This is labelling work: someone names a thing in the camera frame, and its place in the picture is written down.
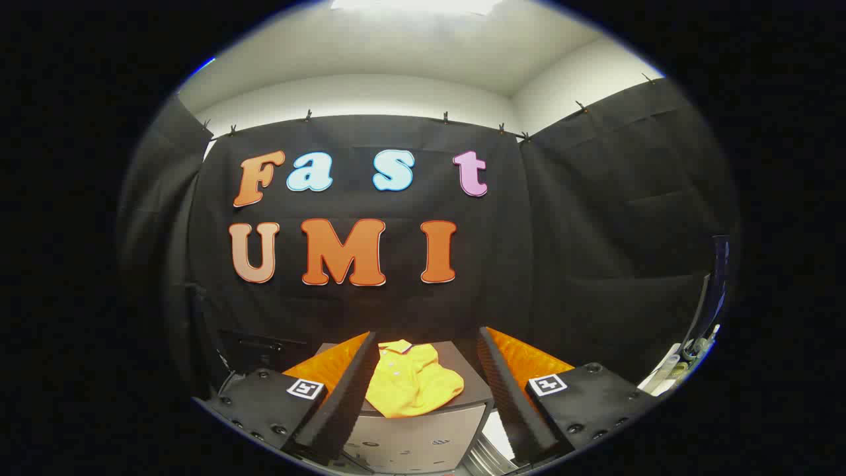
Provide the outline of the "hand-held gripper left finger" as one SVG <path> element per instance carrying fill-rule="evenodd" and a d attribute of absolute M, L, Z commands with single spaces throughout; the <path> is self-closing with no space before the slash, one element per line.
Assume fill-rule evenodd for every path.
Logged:
<path fill-rule="evenodd" d="M 221 331 L 229 377 L 208 406 L 239 430 L 325 465 L 344 451 L 379 361 L 365 332 L 323 348 Z"/>

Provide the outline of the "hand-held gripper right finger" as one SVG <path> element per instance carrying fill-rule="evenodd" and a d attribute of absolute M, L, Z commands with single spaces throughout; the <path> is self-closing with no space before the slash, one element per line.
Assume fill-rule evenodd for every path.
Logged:
<path fill-rule="evenodd" d="M 490 327 L 479 330 L 477 354 L 518 463 L 594 446 L 658 404 L 603 364 L 574 367 Z"/>

